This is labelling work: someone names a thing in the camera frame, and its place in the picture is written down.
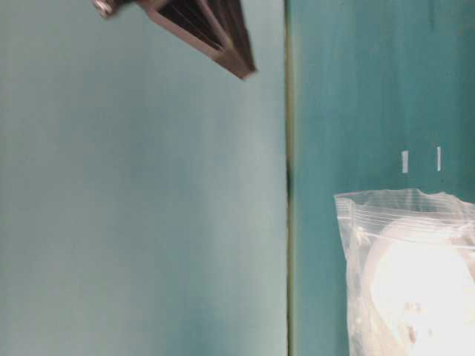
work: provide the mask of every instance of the plastic bag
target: plastic bag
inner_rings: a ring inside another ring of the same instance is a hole
[[[475,353],[475,205],[416,189],[335,196],[351,356]]]

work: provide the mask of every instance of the white object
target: white object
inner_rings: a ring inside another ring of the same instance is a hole
[[[437,146],[437,171],[442,170],[442,148]]]
[[[402,173],[403,174],[409,173],[409,151],[402,151],[401,158],[402,158]]]
[[[475,335],[475,208],[447,194],[336,197],[352,356],[468,356]]]

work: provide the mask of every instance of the teal wall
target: teal wall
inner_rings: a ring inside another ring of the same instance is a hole
[[[333,194],[417,187],[475,201],[475,3],[289,5],[292,350],[295,356],[343,356],[345,263]],[[402,174],[403,150],[410,151],[408,175]]]
[[[0,0],[0,355],[286,354],[284,14],[242,83],[138,8]]]

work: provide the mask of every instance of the green wall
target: green wall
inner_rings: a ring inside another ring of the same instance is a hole
[[[284,14],[242,83],[138,8],[0,0],[0,355],[286,354]]]
[[[292,350],[343,356],[345,263],[333,194],[416,187],[475,201],[475,4],[295,0],[289,25]]]

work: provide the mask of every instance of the white tape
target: white tape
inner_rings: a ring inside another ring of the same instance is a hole
[[[437,146],[437,171],[442,170],[442,148]]]
[[[402,151],[402,173],[407,174],[409,173],[409,151]]]

